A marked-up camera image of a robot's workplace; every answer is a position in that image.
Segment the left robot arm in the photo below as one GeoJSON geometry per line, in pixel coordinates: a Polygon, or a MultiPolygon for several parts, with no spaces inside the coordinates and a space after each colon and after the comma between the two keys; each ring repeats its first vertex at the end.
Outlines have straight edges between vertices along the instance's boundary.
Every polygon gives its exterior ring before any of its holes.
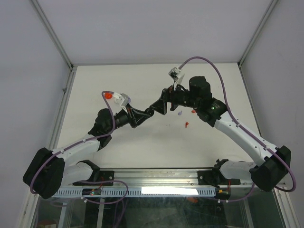
{"type": "Polygon", "coordinates": [[[49,199],[60,187],[94,185],[103,181],[100,168],[85,157],[106,147],[114,130],[127,124],[136,128],[153,115],[150,108],[141,111],[130,105],[116,114],[108,108],[101,109],[92,129],[82,139],[64,148],[39,149],[23,176],[23,182],[31,192],[49,199]]]}

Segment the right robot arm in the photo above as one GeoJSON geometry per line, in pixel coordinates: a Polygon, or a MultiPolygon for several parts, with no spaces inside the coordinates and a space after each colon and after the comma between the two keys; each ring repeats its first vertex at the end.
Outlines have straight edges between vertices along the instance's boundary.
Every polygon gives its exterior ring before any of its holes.
{"type": "Polygon", "coordinates": [[[286,146],[278,148],[231,117],[226,104],[212,96],[210,84],[205,77],[192,77],[189,89],[181,85],[163,89],[161,97],[150,107],[165,115],[168,103],[171,104],[171,111],[179,105],[194,109],[203,122],[221,131],[240,146],[254,162],[244,170],[242,178],[250,178],[261,190],[271,191],[288,173],[290,149],[286,146]]]}

